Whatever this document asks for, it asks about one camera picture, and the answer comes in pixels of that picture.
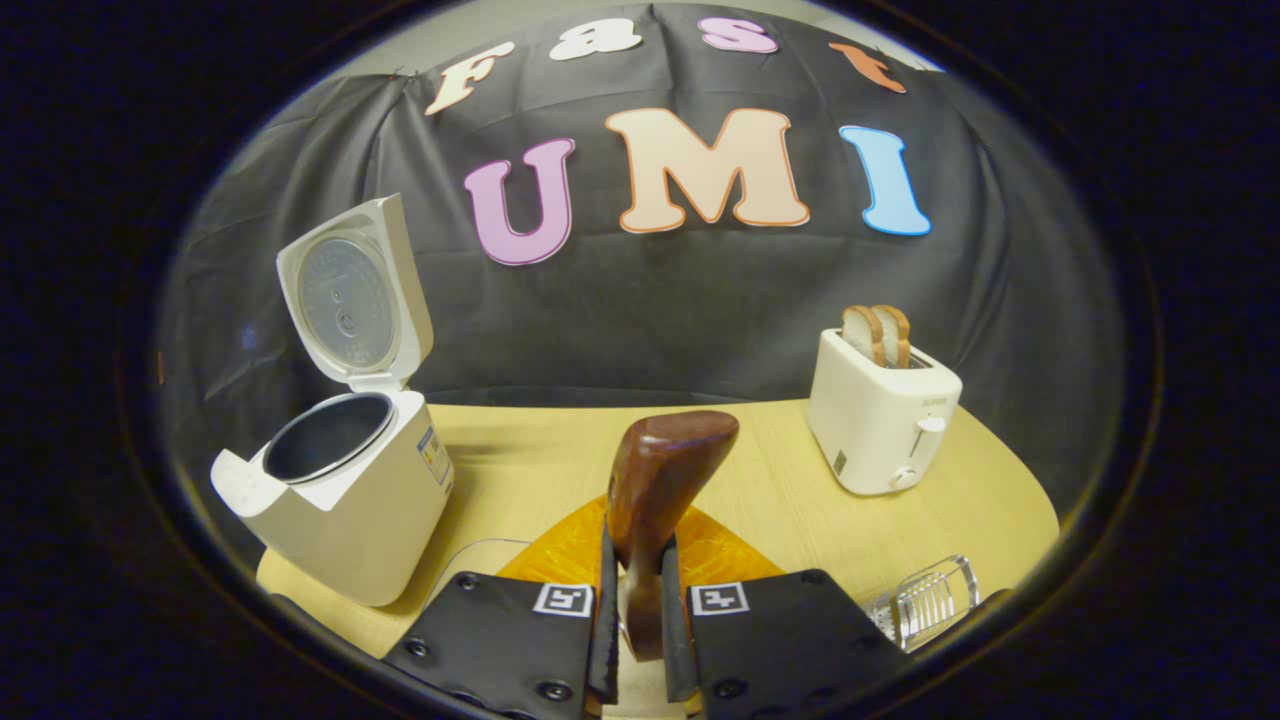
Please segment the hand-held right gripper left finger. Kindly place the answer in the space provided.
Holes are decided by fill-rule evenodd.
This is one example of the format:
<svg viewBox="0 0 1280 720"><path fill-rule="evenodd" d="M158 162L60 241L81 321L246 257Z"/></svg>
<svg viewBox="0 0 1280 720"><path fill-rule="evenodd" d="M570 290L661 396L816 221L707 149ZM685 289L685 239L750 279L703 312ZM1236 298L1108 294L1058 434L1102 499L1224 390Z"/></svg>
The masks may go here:
<svg viewBox="0 0 1280 720"><path fill-rule="evenodd" d="M616 596L598 497L495 575L448 578L384 662L506 717L598 717L618 700Z"/></svg>

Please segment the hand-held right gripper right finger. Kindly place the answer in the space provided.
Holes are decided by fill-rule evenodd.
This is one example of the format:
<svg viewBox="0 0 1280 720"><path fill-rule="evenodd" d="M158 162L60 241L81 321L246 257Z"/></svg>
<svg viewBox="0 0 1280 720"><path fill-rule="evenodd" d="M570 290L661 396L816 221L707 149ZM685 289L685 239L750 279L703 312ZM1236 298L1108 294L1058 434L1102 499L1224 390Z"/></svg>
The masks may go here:
<svg viewBox="0 0 1280 720"><path fill-rule="evenodd" d="M660 557L668 696L692 719L819 719L911 664L827 571L786 573L699 509Z"/></svg>

